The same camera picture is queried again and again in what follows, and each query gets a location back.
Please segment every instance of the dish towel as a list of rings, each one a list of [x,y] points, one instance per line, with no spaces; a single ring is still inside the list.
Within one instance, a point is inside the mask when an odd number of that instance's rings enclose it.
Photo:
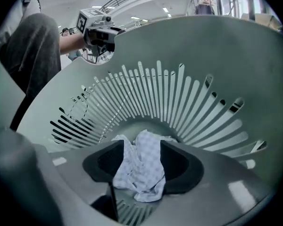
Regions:
[[[139,202],[161,199],[166,179],[160,162],[160,141],[176,140],[147,130],[137,135],[135,145],[124,135],[112,140],[124,140],[124,159],[113,178],[113,186],[137,192],[134,199]]]

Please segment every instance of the robotic arm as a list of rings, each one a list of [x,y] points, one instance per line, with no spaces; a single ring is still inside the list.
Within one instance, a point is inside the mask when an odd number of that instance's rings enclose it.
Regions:
[[[110,16],[93,8],[82,9],[76,27],[83,34],[92,56],[99,57],[106,51],[114,52],[114,38],[125,32],[114,26]]]

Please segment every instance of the white cloth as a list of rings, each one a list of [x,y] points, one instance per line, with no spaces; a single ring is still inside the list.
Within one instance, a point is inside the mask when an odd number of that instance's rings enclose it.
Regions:
[[[124,140],[124,159],[113,178],[113,186],[137,192],[134,199],[140,202],[161,199],[166,179],[160,162],[160,141],[176,140],[147,130],[137,135],[136,145],[124,135],[117,135],[112,140]]]

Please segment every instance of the gray plastic surface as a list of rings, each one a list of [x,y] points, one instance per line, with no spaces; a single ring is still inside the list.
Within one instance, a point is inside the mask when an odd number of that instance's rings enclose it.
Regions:
[[[165,195],[162,200],[144,203],[143,206],[135,202],[139,208],[148,205],[148,209],[151,210],[151,215],[143,222],[143,226],[184,226],[190,225],[191,222],[195,226],[226,225],[240,218],[272,193],[271,189],[252,171],[247,170],[234,159],[179,143],[171,144],[200,159],[204,166],[204,176],[188,193]],[[108,143],[99,144],[75,151],[51,154],[52,158],[66,159],[65,163],[57,166],[57,169],[68,185],[85,202],[91,203],[100,195],[103,183],[94,182],[84,172],[83,160],[108,145]],[[238,187],[233,191],[230,189],[232,183],[242,185],[244,190]],[[117,201],[129,202],[127,198],[124,200],[123,196],[116,190]]]
[[[0,198],[2,201],[12,205],[16,200],[17,206],[41,225],[63,225],[59,208],[37,167],[33,145],[11,129],[0,129],[0,186],[9,191]]]
[[[52,158],[45,147],[35,145],[38,167],[44,181],[60,209],[65,226],[89,226],[93,222],[98,225],[117,226],[117,222],[98,213],[85,200],[78,196],[72,185],[68,185],[55,168]]]
[[[9,128],[25,97],[0,62],[0,128]]]

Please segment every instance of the white wall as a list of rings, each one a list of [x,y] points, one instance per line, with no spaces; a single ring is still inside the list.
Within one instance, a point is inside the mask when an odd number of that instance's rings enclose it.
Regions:
[[[193,16],[195,15],[195,6],[197,5],[196,0],[189,0],[188,7],[186,9],[185,15],[186,16]]]
[[[66,55],[61,55],[61,68],[64,69],[71,63],[71,60]]]

